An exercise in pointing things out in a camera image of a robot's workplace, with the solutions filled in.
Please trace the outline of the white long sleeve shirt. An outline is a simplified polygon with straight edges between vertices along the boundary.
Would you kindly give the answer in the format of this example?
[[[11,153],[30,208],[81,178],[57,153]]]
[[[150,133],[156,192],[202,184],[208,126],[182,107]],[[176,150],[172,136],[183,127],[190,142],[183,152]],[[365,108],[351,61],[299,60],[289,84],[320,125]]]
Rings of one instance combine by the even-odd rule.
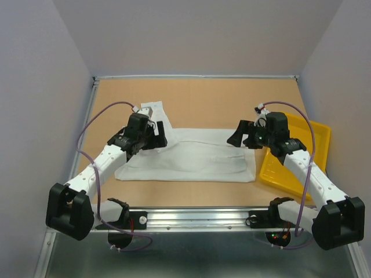
[[[152,119],[163,122],[168,145],[140,151],[115,171],[120,181],[253,182],[254,150],[227,143],[231,129],[173,128],[160,101],[142,103]]]

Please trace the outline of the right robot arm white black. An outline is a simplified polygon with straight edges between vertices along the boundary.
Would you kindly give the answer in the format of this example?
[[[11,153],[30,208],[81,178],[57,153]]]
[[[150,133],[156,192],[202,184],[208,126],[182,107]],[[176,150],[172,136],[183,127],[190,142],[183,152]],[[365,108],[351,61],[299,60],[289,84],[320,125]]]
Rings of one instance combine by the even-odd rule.
[[[251,228],[281,228],[290,222],[312,234],[324,250],[364,238],[364,202],[359,197],[349,197],[311,161],[306,146],[290,136],[284,113],[265,112],[256,121],[241,120],[227,143],[249,149],[268,148],[306,188],[315,203],[315,208],[309,208],[292,198],[277,197],[270,201],[268,209],[251,213],[247,218]]]

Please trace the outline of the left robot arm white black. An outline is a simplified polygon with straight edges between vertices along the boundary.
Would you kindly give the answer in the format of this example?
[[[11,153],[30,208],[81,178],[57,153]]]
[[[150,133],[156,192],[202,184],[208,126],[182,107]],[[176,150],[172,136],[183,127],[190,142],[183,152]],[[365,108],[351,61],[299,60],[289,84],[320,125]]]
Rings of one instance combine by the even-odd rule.
[[[117,199],[93,205],[101,186],[141,150],[164,148],[168,144],[162,121],[154,122],[147,114],[131,114],[128,124],[114,134],[95,159],[66,184],[54,184],[48,197],[46,225],[76,240],[82,240],[101,225],[101,209],[111,212],[109,221],[116,228],[128,224],[127,204]]]

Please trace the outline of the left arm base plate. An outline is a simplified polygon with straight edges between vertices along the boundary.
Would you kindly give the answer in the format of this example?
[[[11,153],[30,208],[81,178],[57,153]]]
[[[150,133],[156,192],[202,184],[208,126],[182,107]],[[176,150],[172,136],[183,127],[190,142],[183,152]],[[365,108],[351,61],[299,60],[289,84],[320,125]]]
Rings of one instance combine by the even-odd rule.
[[[142,233],[147,230],[148,213],[131,211],[123,213],[117,221],[110,221],[103,226],[111,229],[107,241],[110,249],[123,252],[141,251],[152,244],[151,236]]]

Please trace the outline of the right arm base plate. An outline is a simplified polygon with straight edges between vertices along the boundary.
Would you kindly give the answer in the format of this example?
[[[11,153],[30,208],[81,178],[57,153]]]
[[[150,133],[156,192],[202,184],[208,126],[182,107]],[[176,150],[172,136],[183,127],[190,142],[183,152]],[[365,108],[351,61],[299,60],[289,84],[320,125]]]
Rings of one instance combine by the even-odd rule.
[[[245,225],[252,229],[265,231],[269,244],[281,249],[294,249],[289,246],[295,225],[289,221],[273,216],[268,210],[251,210],[245,220]]]

